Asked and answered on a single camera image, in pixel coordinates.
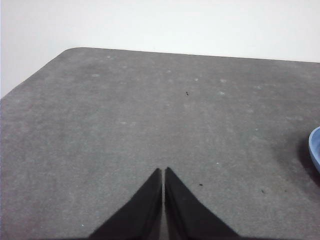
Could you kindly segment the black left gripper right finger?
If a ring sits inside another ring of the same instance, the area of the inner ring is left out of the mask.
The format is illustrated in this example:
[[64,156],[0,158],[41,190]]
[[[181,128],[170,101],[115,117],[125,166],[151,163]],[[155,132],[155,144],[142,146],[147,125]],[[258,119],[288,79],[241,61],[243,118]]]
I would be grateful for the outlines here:
[[165,169],[165,208],[183,240],[241,238],[205,207],[170,167]]

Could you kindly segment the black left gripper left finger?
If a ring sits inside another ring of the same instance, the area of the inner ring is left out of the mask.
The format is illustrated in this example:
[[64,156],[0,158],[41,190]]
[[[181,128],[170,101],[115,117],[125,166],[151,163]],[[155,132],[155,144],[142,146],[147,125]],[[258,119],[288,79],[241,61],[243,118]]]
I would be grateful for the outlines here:
[[156,168],[132,198],[88,238],[146,240],[162,210],[162,171]]

